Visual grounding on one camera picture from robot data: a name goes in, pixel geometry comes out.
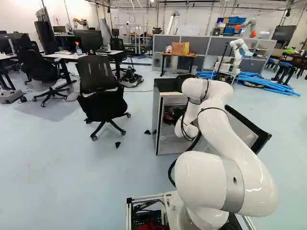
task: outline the cable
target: cable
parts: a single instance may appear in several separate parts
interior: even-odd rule
[[[207,80],[207,82],[208,82],[208,84],[207,84],[207,89],[206,89],[206,92],[205,92],[204,97],[201,99],[201,102],[202,102],[202,100],[207,96],[207,93],[208,93],[208,89],[209,89],[209,80]],[[181,131],[182,131],[182,123],[183,123],[184,114],[183,114],[183,116],[182,116],[182,118],[181,118]],[[198,143],[198,141],[200,140],[200,138],[201,138],[201,130],[199,129],[198,134],[197,134],[197,136],[195,137],[193,143],[187,148],[187,150],[186,150],[185,152],[191,151],[193,148],[195,148],[195,146],[197,145],[197,143]],[[173,178],[172,178],[172,170],[173,170],[173,168],[174,168],[174,166],[175,166],[175,164],[176,164],[176,161],[177,161],[177,159],[174,160],[173,163],[171,163],[171,165],[170,165],[169,168],[168,168],[168,172],[167,172],[168,179],[169,179],[169,181],[172,183],[172,185],[173,185],[174,187],[176,187],[176,184],[175,184],[175,181],[174,181]]]
[[[190,147],[188,147],[188,149],[187,149],[185,152],[191,151],[191,150],[197,145],[197,143],[198,143],[198,141],[200,140],[200,138],[201,138],[201,131],[198,131],[198,134],[197,134],[197,136],[195,137],[193,143],[190,145]],[[175,166],[175,164],[176,164],[176,161],[177,161],[177,159],[174,160],[173,163],[171,163],[171,165],[170,165],[169,168],[168,168],[168,172],[167,172],[167,174],[168,174],[168,179],[169,179],[169,181],[172,183],[172,185],[173,185],[174,187],[176,187],[176,184],[175,184],[175,181],[174,181],[173,178],[172,178],[172,170],[173,170],[173,168],[174,168],[174,166]]]

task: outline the black panel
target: black panel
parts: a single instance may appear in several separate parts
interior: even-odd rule
[[[208,47],[208,37],[181,37],[181,42],[190,42],[189,51],[195,54],[206,54]]]
[[[222,56],[223,52],[225,50],[225,43],[226,42],[229,43],[229,42],[234,41],[236,39],[238,39],[238,37],[236,37],[236,38],[212,37],[211,41],[210,41],[210,45],[209,45],[207,55]],[[231,47],[228,45],[225,56],[234,57],[235,54],[233,53],[233,51],[231,51],[231,53],[230,53],[230,51],[231,51]]]
[[[241,71],[260,73],[265,63],[266,63],[265,60],[258,61],[258,60],[243,59],[241,62]]]
[[[179,42],[180,36],[154,36],[154,52],[165,51],[167,46],[171,46],[172,42]]]
[[[198,56],[194,58],[193,65],[198,66],[197,70],[202,69],[204,56]],[[190,57],[178,57],[178,65],[177,69],[186,69],[189,70],[191,64],[191,58]]]

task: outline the workbench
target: workbench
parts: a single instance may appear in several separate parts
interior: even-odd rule
[[[162,52],[161,55],[162,55],[162,70],[161,70],[160,77],[162,77],[164,75],[164,60],[165,60],[165,57],[167,57],[167,56],[178,56],[178,57],[190,58],[191,62],[190,62],[189,73],[192,72],[193,61],[194,61],[194,58],[197,57],[196,54],[176,55],[176,54],[166,53],[166,52]]]

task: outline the office chair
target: office chair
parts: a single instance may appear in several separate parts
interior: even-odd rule
[[[126,131],[116,125],[112,119],[122,116],[129,118],[131,114],[126,112],[128,106],[123,98],[124,88],[114,77],[108,57],[84,56],[78,59],[76,67],[80,76],[80,95],[77,100],[86,113],[85,122],[87,124],[100,122],[90,136],[92,140],[98,139],[96,134],[106,122],[125,135]]]
[[[46,102],[51,98],[51,96],[60,96],[66,99],[67,95],[60,92],[70,92],[70,88],[65,89],[53,89],[57,81],[62,78],[59,62],[60,58],[54,61],[45,60],[42,55],[37,52],[36,48],[32,48],[27,39],[21,39],[16,45],[16,54],[19,61],[22,63],[22,71],[27,73],[29,79],[31,79],[32,86],[34,88],[39,88],[38,91],[49,89],[49,91],[34,96],[33,101],[37,101],[37,98],[46,96],[42,101],[41,107],[46,107]]]
[[[115,37],[115,38],[111,38],[110,42],[111,42],[111,44],[110,44],[111,50],[122,50],[122,51],[124,51],[124,52],[118,54],[118,58],[121,59],[121,62],[126,60],[127,59],[127,53],[125,52],[126,49],[125,49],[125,46],[124,46],[123,39]],[[120,68],[120,70],[123,71],[123,72],[127,71],[127,69],[124,69],[124,68]]]

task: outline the stool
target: stool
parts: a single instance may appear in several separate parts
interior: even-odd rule
[[[271,69],[276,65],[275,60],[273,58],[269,58],[266,67],[268,68],[271,65]]]
[[[279,66],[279,70],[277,71],[277,74],[275,75],[275,77],[271,79],[272,81],[279,81],[280,80],[279,79],[280,74],[282,74],[281,79],[283,79],[289,73],[289,71],[292,67],[292,65],[288,62],[279,62],[278,66]]]
[[[278,80],[277,83],[283,84],[283,85],[288,85],[288,82],[289,82],[289,80],[291,79],[292,75],[294,74],[295,70],[296,70],[295,67],[290,66],[290,67],[289,67],[289,70],[288,70],[288,73],[287,73],[289,76],[287,77],[286,81],[283,83],[283,78],[284,78],[285,75],[286,75],[286,74],[283,74],[282,77]]]

